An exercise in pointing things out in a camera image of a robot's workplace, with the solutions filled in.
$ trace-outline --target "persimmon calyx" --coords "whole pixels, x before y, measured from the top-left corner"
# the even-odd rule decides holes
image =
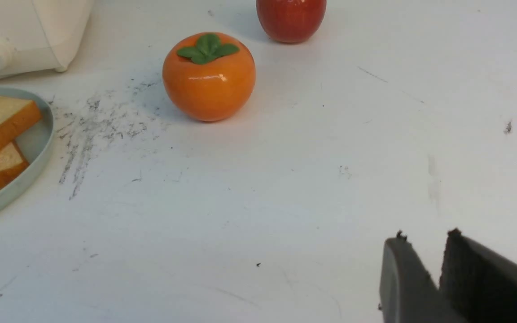
[[[201,35],[195,46],[186,46],[179,49],[177,55],[191,59],[195,64],[203,65],[238,51],[239,49],[235,44],[221,44],[219,36],[209,33]]]

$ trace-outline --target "orange persimmon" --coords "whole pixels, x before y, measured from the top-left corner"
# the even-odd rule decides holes
[[[250,98],[256,79],[245,45],[222,33],[199,33],[171,49],[162,80],[171,101],[200,121],[234,115]]]

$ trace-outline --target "red apple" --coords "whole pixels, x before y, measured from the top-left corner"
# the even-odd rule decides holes
[[[258,20],[272,39],[300,43],[320,27],[326,0],[256,0]]]

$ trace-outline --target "plate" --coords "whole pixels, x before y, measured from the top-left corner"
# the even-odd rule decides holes
[[[45,169],[51,157],[51,142],[55,133],[53,121],[55,119],[47,102],[31,92],[0,87],[0,96],[34,100],[43,116],[39,122],[16,138],[19,150],[29,162],[29,167],[0,190],[0,210],[2,210],[25,192]]]

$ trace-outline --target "toaster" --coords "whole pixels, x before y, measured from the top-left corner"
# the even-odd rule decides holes
[[[0,0],[0,78],[67,70],[95,0]]]

